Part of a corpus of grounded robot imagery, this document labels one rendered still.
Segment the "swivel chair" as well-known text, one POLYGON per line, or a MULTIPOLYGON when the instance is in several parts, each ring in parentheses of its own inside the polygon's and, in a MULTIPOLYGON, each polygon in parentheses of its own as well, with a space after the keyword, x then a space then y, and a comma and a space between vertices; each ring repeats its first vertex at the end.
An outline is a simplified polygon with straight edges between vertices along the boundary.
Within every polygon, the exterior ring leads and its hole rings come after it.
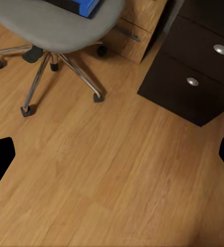
MULTIPOLYGON (((100 56, 106 54, 107 49, 100 39, 116 25, 125 5, 126 0, 99 0, 93 12, 86 17, 48 0, 0 0, 0 24, 30 43, 2 49, 0 55, 22 53, 24 60, 35 63, 45 51, 24 106, 21 107, 24 117, 32 115, 30 102, 48 61, 55 72, 59 68, 59 58, 94 91, 94 102, 103 101, 102 93, 65 54, 93 45, 99 45, 97 53, 100 56)), ((1 60, 0 67, 3 67, 1 60)))

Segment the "folder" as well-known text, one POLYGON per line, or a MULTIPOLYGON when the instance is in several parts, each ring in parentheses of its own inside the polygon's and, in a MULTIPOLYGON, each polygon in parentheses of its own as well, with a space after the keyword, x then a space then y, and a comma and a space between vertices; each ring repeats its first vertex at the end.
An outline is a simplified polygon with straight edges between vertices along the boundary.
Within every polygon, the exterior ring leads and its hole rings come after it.
POLYGON ((89 17, 99 0, 48 0, 50 3, 89 17))

